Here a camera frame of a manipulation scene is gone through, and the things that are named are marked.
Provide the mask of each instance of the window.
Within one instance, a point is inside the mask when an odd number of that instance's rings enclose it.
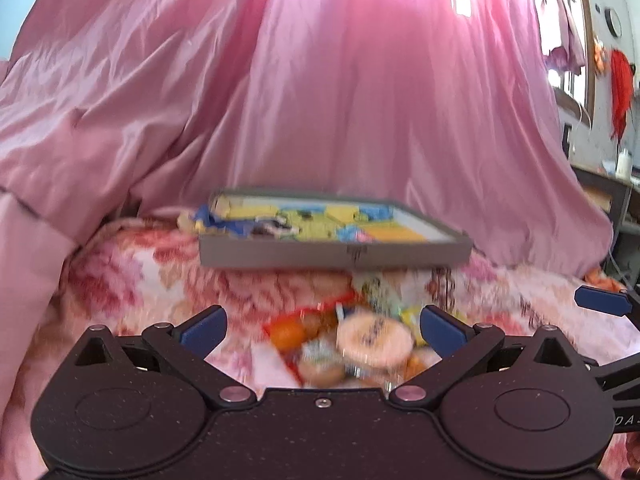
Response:
[[[536,0],[536,5],[540,8],[543,0]],[[561,92],[556,91],[558,104],[563,107],[571,105],[576,108],[579,118],[582,115],[590,116],[593,113],[593,31],[591,30],[591,15],[588,0],[567,0],[574,18],[575,25],[578,29],[580,42],[586,50],[587,66],[582,69],[580,75],[574,75],[569,72],[558,73],[550,70],[548,79],[552,86]],[[559,45],[559,31],[556,27],[548,26],[541,16],[540,33],[542,37],[544,54],[548,54],[549,46],[551,48]]]

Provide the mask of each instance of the pink curtain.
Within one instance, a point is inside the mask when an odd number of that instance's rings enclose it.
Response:
[[[79,244],[127,198],[393,198],[497,263],[581,274],[611,228],[562,154],[540,48],[533,0],[38,0],[0,86],[0,187]],[[40,312],[18,302],[0,332],[27,341],[16,314]]]

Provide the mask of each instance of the red cloth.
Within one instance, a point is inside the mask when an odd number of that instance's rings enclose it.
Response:
[[[626,111],[631,108],[634,94],[634,76],[626,56],[619,50],[611,53],[611,93],[613,97],[613,133],[611,139],[618,140],[618,146],[626,128]]]

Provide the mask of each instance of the window frame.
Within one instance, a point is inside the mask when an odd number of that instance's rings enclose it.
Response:
[[[575,0],[567,1],[569,2],[569,8],[571,8],[572,4],[578,4],[578,2],[576,2]],[[595,71],[593,66],[595,58],[595,47],[593,37],[593,20],[591,17],[590,1],[580,0],[579,3],[582,5],[582,14],[584,16],[584,47],[587,58],[587,65],[585,67],[585,70],[587,71],[587,79],[584,106],[582,106],[571,94],[567,93],[564,90],[566,82],[565,78],[569,77],[570,91],[574,91],[573,85],[575,76],[569,75],[566,72],[559,73],[561,86],[560,88],[553,87],[553,89],[554,95],[556,96],[556,104],[558,105],[558,107],[571,113],[575,116],[576,119],[591,128],[593,124],[593,111],[595,108]]]

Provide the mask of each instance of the bedsheet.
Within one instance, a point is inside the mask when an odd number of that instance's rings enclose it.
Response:
[[[579,280],[537,270],[495,267],[478,253],[455,270],[385,272],[402,301],[435,303],[468,322],[491,322],[507,334],[530,335],[553,323],[584,355],[601,364],[640,351],[640,334],[626,319],[578,308]],[[159,221],[107,225],[62,273],[59,294],[47,310],[18,373],[0,438],[0,478],[33,480],[44,472],[29,430],[34,404],[59,362],[86,327],[104,323],[118,335],[139,334],[159,320],[179,324],[211,304],[228,313],[228,333],[207,361],[263,393],[298,383],[271,347],[262,324],[296,306],[350,290],[362,274],[346,272],[230,272],[198,262],[196,238]],[[438,357],[427,355],[429,364]],[[602,462],[612,478],[634,449],[616,436]]]

